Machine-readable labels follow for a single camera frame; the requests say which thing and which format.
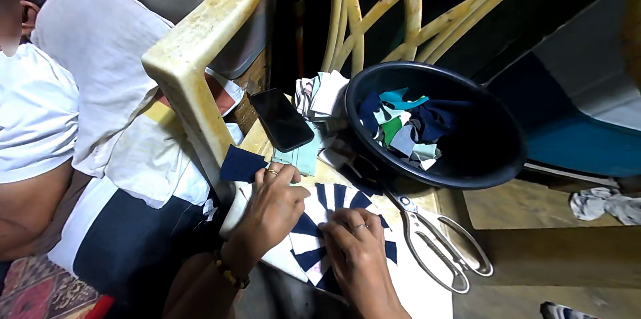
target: smartphone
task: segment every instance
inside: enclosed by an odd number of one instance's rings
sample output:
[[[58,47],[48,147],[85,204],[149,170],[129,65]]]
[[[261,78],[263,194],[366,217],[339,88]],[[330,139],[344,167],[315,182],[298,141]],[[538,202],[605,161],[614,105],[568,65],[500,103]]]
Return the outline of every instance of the smartphone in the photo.
[[[281,152],[292,151],[314,138],[314,132],[294,109],[281,89],[270,89],[249,97],[270,141]]]

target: beaded bracelet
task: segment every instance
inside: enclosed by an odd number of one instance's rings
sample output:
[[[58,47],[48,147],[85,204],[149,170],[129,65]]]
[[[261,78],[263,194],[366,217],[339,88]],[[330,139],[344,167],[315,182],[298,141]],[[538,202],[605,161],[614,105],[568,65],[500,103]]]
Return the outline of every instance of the beaded bracelet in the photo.
[[[231,285],[234,286],[234,288],[243,290],[249,285],[249,276],[246,276],[244,279],[234,277],[234,275],[231,273],[231,270],[229,270],[229,266],[225,265],[225,263],[222,262],[222,258],[220,257],[220,250],[216,250],[213,252],[213,260],[216,264],[218,272],[222,275],[222,277],[227,279],[231,283]]]

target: hand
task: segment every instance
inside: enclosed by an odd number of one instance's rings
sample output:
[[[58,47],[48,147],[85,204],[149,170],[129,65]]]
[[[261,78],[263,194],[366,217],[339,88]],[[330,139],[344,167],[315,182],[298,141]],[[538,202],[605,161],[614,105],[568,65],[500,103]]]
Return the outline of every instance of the hand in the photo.
[[[300,182],[296,167],[273,162],[269,168],[278,175],[266,169],[256,173],[256,195],[221,253],[229,266],[242,261],[231,268],[237,276],[249,273],[269,249],[283,241],[298,222],[305,210],[304,199],[310,195],[304,187],[290,186]]]
[[[336,280],[364,319],[410,318],[392,285],[378,216],[364,208],[339,208],[321,230]]]

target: chair armrest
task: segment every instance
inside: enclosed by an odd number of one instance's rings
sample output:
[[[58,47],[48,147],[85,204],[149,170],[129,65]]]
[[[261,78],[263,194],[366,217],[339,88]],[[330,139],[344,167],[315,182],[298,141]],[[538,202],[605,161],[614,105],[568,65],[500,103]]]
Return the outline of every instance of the chair armrest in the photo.
[[[204,68],[259,1],[204,0],[142,56],[145,71],[176,111],[213,185],[233,140],[205,82]]]

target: plastic chair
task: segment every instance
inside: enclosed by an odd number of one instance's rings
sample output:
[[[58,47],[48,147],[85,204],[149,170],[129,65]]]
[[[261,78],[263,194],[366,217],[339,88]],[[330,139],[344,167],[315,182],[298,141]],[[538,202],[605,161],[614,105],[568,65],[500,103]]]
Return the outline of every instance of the plastic chair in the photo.
[[[203,77],[205,65],[227,44],[260,0],[205,0],[163,39],[142,62],[178,113],[205,173],[219,196],[220,166],[231,136]],[[365,32],[400,0],[380,0],[362,15],[358,0],[333,0],[325,60],[321,69],[340,69],[352,53],[352,76],[363,69]],[[433,63],[502,0],[465,0],[421,27],[421,0],[404,0],[405,42],[384,61]],[[349,25],[351,34],[345,38]],[[417,47],[436,36],[427,47]]]

